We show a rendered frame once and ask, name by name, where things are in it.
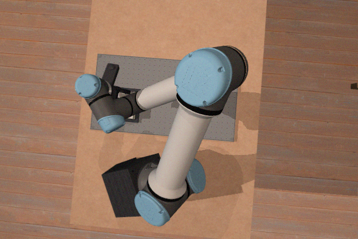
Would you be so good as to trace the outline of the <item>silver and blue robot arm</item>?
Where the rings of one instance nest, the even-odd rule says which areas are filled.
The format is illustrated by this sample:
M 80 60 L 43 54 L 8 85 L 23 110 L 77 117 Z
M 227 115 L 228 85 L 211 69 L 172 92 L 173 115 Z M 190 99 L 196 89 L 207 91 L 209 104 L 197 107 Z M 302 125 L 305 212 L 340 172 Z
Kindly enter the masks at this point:
M 204 190 L 205 171 L 195 156 L 212 117 L 222 113 L 230 93 L 245 81 L 248 62 L 233 46 L 201 48 L 179 62 L 174 76 L 113 100 L 118 72 L 118 64 L 108 63 L 102 79 L 83 74 L 75 83 L 105 133 L 138 113 L 176 100 L 180 104 L 160 161 L 144 164 L 137 177 L 136 209 L 160 227 L 191 194 Z

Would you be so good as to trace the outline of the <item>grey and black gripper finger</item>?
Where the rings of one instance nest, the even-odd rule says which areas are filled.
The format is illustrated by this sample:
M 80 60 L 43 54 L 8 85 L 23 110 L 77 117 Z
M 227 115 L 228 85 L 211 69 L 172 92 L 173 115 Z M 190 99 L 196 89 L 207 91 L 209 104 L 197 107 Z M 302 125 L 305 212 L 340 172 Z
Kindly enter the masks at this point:
M 133 93 L 132 91 L 126 90 L 126 89 L 123 89 L 123 88 L 119 88 L 119 91 L 120 91 L 119 97 L 123 97 L 123 96 L 126 96 L 126 95 L 129 95 L 129 94 Z

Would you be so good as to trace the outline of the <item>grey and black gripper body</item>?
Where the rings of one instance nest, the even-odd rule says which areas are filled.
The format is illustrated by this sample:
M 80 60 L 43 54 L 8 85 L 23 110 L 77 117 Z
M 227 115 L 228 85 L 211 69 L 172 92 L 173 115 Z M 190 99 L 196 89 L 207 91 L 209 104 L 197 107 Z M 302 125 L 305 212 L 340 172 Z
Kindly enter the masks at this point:
M 118 99 L 118 94 L 119 94 L 119 88 L 120 87 L 118 87 L 118 86 L 111 86 L 111 88 L 113 89 L 113 92 L 111 93 L 111 97 L 112 97 L 112 99 L 114 100 L 114 99 Z

